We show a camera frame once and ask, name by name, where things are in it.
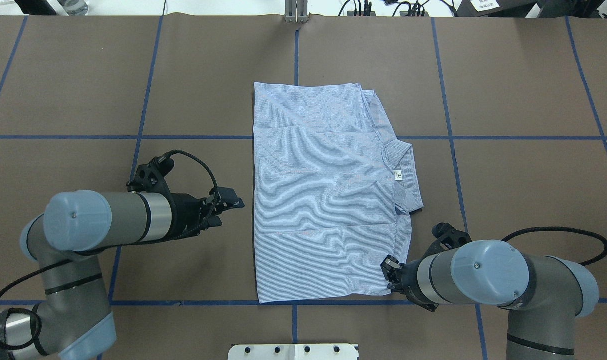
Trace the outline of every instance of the white floor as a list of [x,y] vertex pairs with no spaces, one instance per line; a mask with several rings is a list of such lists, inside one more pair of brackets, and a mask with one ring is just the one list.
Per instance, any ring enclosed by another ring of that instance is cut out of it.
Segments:
[[[462,0],[455,0],[458,7]],[[89,16],[159,16],[164,11],[164,0],[86,0]],[[57,0],[48,3],[60,15],[66,13]],[[337,16],[344,0],[308,0],[308,11],[311,14]],[[373,0],[372,11],[377,16],[392,16],[397,5],[386,6],[383,0]],[[349,3],[345,12],[354,10]],[[406,6],[399,10],[406,11]],[[448,7],[441,0],[430,0],[425,9],[432,17],[451,17]],[[607,0],[599,7],[602,14],[607,14]],[[167,0],[166,14],[180,12],[198,16],[257,16],[280,14],[285,12],[285,0]],[[0,15],[21,16],[22,10],[12,0],[0,0]],[[536,17],[537,11],[531,11],[530,17]]]

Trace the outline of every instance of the white sticker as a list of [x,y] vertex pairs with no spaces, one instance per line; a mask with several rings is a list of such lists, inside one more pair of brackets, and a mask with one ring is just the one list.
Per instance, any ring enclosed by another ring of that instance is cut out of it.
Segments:
[[497,0],[470,0],[472,6],[478,12],[484,12],[486,10],[497,9],[500,5]]

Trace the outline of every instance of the robotic arm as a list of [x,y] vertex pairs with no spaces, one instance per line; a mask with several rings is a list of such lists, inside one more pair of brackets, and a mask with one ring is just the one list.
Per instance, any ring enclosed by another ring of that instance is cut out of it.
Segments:
[[[435,226],[433,235],[436,242],[419,260],[400,264],[386,257],[381,269],[389,289],[430,312],[445,304],[508,310],[507,360],[574,359],[575,317],[589,315],[599,301],[597,281],[584,266],[525,255],[504,241],[471,241],[447,223]],[[598,258],[607,255],[602,242]]]
[[[199,162],[212,179],[208,198],[171,193],[164,177],[171,157]],[[189,153],[174,150],[137,168],[128,193],[76,191],[54,196],[45,214],[23,230],[24,254],[39,262],[46,301],[32,309],[0,312],[0,360],[33,360],[59,353],[63,360],[87,360],[116,341],[97,255],[116,246],[157,244],[196,237],[221,226],[226,210],[244,207],[233,189],[218,187],[210,169]]]

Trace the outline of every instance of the folded garment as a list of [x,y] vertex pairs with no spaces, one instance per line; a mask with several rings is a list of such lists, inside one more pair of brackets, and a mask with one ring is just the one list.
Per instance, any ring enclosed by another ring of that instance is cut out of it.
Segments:
[[380,264],[423,203],[375,91],[256,82],[253,132],[259,302],[390,294]]

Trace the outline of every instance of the light blue joint cap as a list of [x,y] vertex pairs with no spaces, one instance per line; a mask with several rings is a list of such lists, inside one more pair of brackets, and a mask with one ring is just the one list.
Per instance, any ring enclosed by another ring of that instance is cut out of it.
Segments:
[[599,285],[592,273],[584,266],[577,264],[577,262],[560,259],[555,256],[546,256],[546,258],[552,258],[564,264],[579,283],[584,302],[581,312],[577,317],[582,318],[592,314],[597,303],[599,303]]
[[88,251],[99,246],[112,224],[106,198],[95,191],[56,194],[45,207],[43,230],[60,251]]
[[62,360],[89,360],[105,353],[117,341],[115,318],[110,314],[59,353]]
[[32,226],[35,225],[35,222],[42,216],[44,216],[44,214],[37,216],[32,221],[27,223],[27,225],[21,231],[21,235],[19,237],[19,246],[21,248],[22,253],[24,253],[25,257],[27,257],[28,259],[30,259],[34,262],[36,262],[37,259],[32,255],[32,253],[30,253],[30,250],[28,249],[28,233],[32,229]]
[[473,241],[462,246],[450,263],[459,291],[484,305],[517,300],[528,287],[528,264],[517,249],[504,241]]

